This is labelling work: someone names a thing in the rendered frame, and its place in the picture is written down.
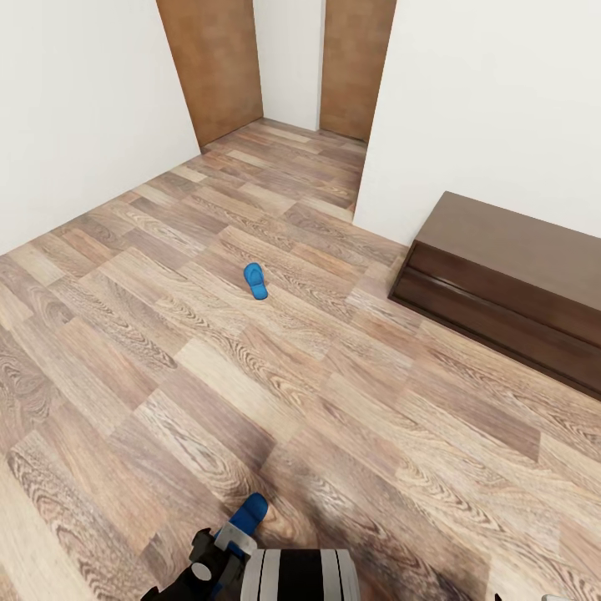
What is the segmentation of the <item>sandal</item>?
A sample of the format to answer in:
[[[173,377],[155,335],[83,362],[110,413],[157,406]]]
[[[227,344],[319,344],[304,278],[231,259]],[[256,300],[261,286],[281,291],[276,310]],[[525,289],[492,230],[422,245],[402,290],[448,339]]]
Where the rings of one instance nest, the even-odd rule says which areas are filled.
[[[245,500],[244,504],[232,517],[230,522],[246,533],[246,535],[250,536],[255,528],[259,526],[259,523],[265,518],[268,509],[269,504],[265,500],[265,497],[258,492],[253,493]],[[242,556],[242,553],[245,552],[231,542],[229,542],[229,548],[233,552],[236,552],[240,557]],[[212,596],[214,597],[221,588],[223,588],[223,584],[217,582],[214,590],[211,592]]]
[[[244,276],[252,290],[254,298],[261,301],[268,297],[268,291],[263,282],[264,276],[259,264],[251,263],[247,265],[244,270]]]

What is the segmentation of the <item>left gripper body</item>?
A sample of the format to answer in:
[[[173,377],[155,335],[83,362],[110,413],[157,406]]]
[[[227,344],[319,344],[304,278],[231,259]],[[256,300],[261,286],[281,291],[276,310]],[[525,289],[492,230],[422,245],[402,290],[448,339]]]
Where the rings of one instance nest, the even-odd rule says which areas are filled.
[[[225,552],[215,546],[216,537],[210,536],[207,529],[200,531],[199,536],[194,541],[194,549],[190,553],[189,560],[196,562],[199,557],[211,555],[219,566],[218,582],[228,588],[241,563],[241,557],[233,552],[229,547]]]

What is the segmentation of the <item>robot trunk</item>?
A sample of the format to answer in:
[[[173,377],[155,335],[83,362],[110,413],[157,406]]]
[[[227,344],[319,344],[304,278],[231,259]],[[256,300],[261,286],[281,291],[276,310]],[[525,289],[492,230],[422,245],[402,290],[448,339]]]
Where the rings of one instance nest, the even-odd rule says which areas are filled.
[[[240,601],[361,601],[347,549],[254,549]]]

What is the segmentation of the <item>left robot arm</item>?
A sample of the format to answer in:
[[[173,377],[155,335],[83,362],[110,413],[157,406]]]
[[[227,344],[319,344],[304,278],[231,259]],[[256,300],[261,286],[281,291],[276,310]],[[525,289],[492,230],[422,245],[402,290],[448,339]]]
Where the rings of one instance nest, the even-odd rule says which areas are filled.
[[[195,539],[189,568],[162,592],[156,586],[151,588],[141,601],[215,601],[211,592],[217,582],[228,588],[232,579],[240,579],[245,572],[245,554],[257,549],[256,541],[231,522],[226,522],[216,537],[208,532],[200,531]],[[229,542],[245,551],[241,557],[229,548]]]

